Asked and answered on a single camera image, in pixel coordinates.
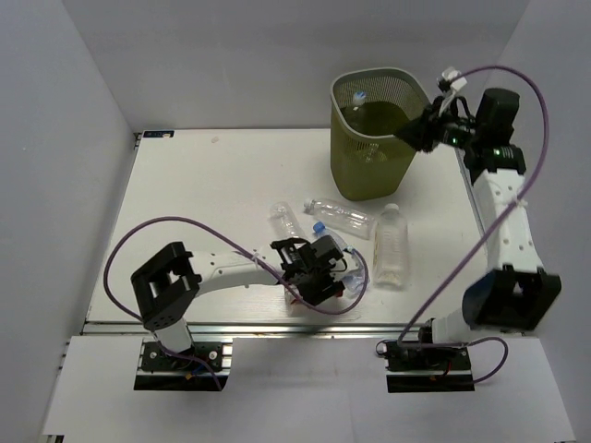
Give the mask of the clear ribbed bottle white cap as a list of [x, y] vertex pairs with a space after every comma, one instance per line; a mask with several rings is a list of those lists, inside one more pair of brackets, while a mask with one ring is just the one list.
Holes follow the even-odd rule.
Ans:
[[304, 212], [322, 222], [326, 227], [368, 240], [375, 219], [373, 216], [326, 198], [308, 198], [304, 201]]

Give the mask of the clear crushed bottle blue-ring cap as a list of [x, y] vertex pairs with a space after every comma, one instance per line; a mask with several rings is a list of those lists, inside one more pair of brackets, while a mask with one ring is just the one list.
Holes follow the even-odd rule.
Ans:
[[301, 226], [287, 202], [274, 203], [270, 208], [269, 222], [278, 240], [303, 238]]

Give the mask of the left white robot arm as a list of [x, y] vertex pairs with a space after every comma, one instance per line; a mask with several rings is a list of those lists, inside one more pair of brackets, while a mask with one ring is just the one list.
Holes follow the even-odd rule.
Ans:
[[253, 252], [191, 253], [173, 242], [131, 276], [144, 328], [163, 346], [163, 357], [184, 368], [195, 357], [195, 345], [184, 314], [205, 293], [229, 288], [286, 283], [305, 302], [317, 306], [341, 294], [344, 280], [359, 265], [350, 250], [330, 236], [310, 243], [302, 238], [274, 241]]

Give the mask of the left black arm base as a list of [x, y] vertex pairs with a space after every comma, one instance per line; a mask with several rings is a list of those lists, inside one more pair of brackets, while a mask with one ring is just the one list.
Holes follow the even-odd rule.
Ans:
[[144, 341], [139, 349], [134, 381], [137, 391], [218, 392], [225, 387], [230, 371], [231, 346], [221, 341], [195, 341], [193, 355], [209, 365], [173, 357], [155, 341]]

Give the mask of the clear bottle red cap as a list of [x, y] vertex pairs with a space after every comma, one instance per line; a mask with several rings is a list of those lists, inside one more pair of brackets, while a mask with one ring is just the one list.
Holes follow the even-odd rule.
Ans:
[[297, 286], [290, 286], [284, 289], [285, 300], [289, 305], [298, 303], [291, 290], [297, 293], [308, 304], [318, 306], [331, 298], [341, 297], [344, 292], [344, 286], [341, 283], [331, 283], [328, 285], [304, 283]]

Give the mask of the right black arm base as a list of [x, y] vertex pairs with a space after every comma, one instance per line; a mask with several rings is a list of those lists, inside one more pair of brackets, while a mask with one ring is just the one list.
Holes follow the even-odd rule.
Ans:
[[465, 347], [403, 348], [396, 340], [386, 339], [376, 344], [375, 353], [386, 362], [390, 394], [475, 390]]

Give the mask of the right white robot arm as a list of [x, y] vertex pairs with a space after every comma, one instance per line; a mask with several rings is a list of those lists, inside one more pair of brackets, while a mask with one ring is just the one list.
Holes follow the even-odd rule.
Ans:
[[525, 156], [511, 142], [519, 100], [515, 92], [487, 89], [476, 114], [461, 116], [466, 99], [446, 94], [396, 134], [417, 151], [442, 146], [463, 153], [487, 256], [484, 276], [465, 290], [460, 307], [420, 329], [416, 354], [427, 367], [447, 361], [450, 347], [493, 333], [534, 331], [561, 292], [560, 276], [546, 272], [537, 253], [520, 195]]

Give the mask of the blue label water bottle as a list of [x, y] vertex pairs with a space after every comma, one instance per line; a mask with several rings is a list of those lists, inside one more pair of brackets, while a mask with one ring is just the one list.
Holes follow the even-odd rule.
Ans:
[[316, 238], [331, 237], [344, 253], [347, 270], [341, 273], [341, 281], [347, 291], [347, 297], [350, 299], [357, 298], [361, 293], [366, 278], [364, 266], [360, 258], [354, 253], [354, 248], [335, 231], [327, 228], [322, 221], [317, 221], [313, 225], [313, 233]]

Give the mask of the square frosted bottle white cap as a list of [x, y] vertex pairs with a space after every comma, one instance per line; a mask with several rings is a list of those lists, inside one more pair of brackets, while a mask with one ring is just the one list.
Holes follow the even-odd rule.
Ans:
[[402, 290], [409, 277], [408, 226], [398, 205], [387, 204], [377, 218], [373, 254], [374, 282]]

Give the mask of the clear bottle white cap small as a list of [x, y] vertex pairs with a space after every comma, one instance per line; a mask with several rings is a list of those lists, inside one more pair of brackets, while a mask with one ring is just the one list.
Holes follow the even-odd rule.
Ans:
[[367, 94], [363, 90], [359, 90], [353, 94], [351, 102], [342, 109], [343, 117], [350, 125], [365, 115], [366, 100]]

